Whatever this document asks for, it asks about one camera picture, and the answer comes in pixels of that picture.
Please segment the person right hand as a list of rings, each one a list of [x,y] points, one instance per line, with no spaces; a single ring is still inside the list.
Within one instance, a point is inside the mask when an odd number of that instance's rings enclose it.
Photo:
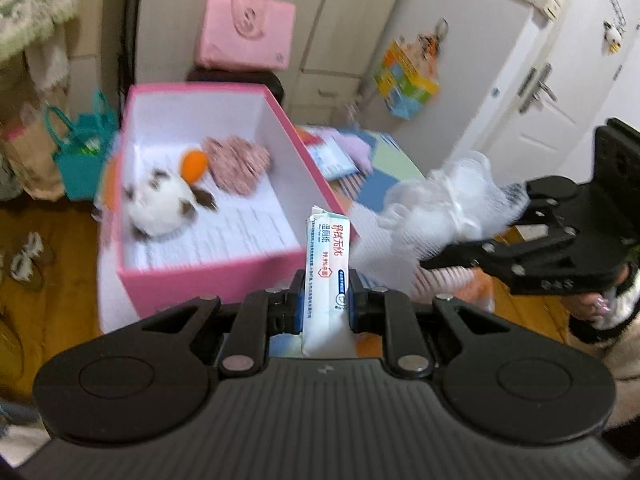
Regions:
[[[604,328],[620,324],[628,318],[631,311],[631,307],[626,307],[625,301],[617,296],[628,280],[629,274],[629,264],[625,263],[611,288],[605,292],[587,292],[582,295],[563,297],[562,305],[573,318],[578,320],[600,324]]]

